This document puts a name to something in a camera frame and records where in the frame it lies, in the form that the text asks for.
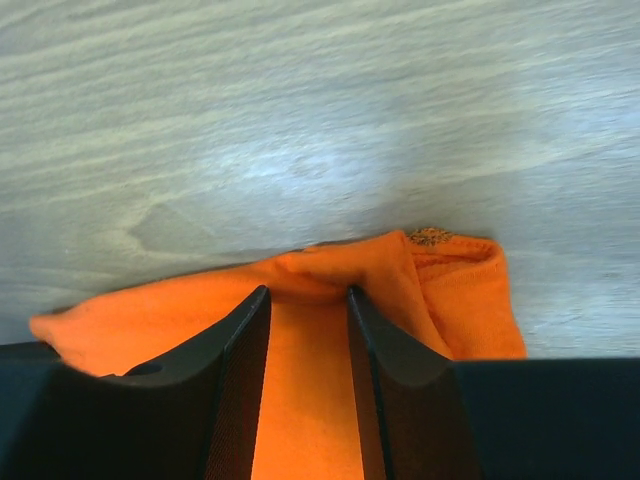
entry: wooden surface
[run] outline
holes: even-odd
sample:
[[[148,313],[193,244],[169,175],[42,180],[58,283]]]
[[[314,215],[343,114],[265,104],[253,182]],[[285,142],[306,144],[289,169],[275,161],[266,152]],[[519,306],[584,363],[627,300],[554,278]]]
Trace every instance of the wooden surface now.
[[[0,0],[0,340],[436,225],[503,243],[532,355],[637,355],[639,24],[635,0]]]

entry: orange towel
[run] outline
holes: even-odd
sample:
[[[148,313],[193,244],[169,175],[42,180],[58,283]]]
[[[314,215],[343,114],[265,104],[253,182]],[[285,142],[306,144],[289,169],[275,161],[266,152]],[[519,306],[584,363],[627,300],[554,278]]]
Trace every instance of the orange towel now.
[[[351,284],[450,358],[525,356],[500,246],[437,229],[110,293],[34,317],[31,329],[76,368],[124,374],[223,318],[260,284],[271,289],[273,314],[254,479],[363,478],[346,328]]]

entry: orange fabric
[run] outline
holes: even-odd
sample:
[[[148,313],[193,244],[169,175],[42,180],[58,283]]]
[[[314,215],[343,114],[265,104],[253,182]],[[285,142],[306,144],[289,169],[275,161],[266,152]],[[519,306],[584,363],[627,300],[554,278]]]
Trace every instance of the orange fabric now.
[[[273,314],[254,479],[363,477],[346,329],[351,284],[450,358],[525,355],[499,245],[436,229],[110,293],[36,316],[31,329],[76,368],[123,374],[223,318],[261,284]]]

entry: cloth fold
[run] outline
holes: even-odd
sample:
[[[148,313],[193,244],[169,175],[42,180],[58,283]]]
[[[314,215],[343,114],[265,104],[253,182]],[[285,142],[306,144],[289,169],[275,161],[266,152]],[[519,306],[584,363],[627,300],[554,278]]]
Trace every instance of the cloth fold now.
[[[70,365],[121,375],[224,318],[261,284],[273,307],[254,479],[363,478],[346,328],[352,284],[449,358],[525,356],[500,246],[439,229],[163,280],[35,316],[30,327]]]

